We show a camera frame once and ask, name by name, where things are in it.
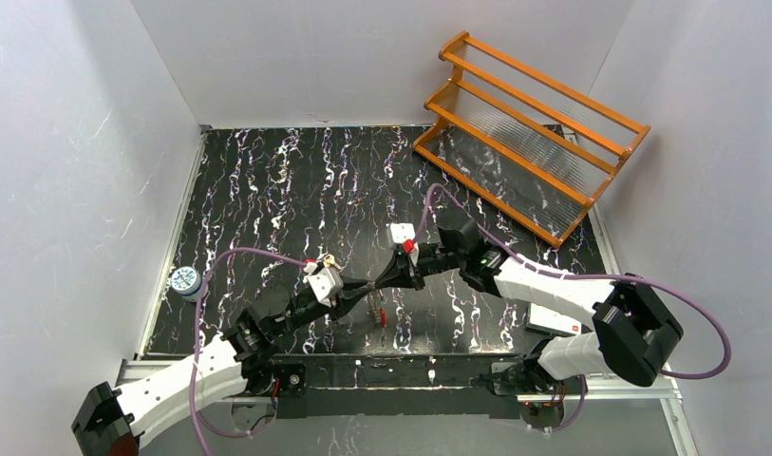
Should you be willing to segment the white red keyring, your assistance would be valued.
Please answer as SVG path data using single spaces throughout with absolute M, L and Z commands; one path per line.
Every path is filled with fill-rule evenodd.
M 383 305 L 384 297 L 382 292 L 380 290 L 370 292 L 367 296 L 367 302 L 375 323 L 379 327 L 385 328 L 387 326 L 387 316 Z

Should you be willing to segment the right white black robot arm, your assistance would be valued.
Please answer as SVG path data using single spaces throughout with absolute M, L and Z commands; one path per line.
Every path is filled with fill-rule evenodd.
M 545 391 L 578 375 L 611 373 L 649 387 L 683 336 L 651 286 L 630 275 L 585 279 L 522 262 L 472 219 L 459 228 L 440 229 L 437 243 L 416 242 L 410 223 L 390 223 L 386 234 L 393 254 L 375 280 L 378 289 L 420 290 L 426 277 L 455 270 L 480 293 L 536 304 L 588 328 L 539 342 L 515 364 L 489 374 L 497 385 Z

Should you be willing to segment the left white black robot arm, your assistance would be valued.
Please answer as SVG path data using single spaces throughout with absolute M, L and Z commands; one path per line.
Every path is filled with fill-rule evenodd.
M 340 286 L 307 286 L 278 313 L 257 317 L 245 310 L 234 326 L 192 355 L 116 388 L 93 387 L 73 420 L 71 431 L 84 455 L 136 455 L 163 431 L 184 418 L 193 422 L 204 407 L 250 387 L 270 374 L 281 337 L 326 315 L 350 312 L 375 286 L 347 279 Z

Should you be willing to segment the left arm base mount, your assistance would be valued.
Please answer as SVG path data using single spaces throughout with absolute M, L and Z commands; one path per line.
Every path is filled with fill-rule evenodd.
M 243 393 L 274 399 L 302 397 L 306 392 L 307 370 L 304 364 L 278 363 L 272 360 L 259 365 L 241 366 L 245 381 Z

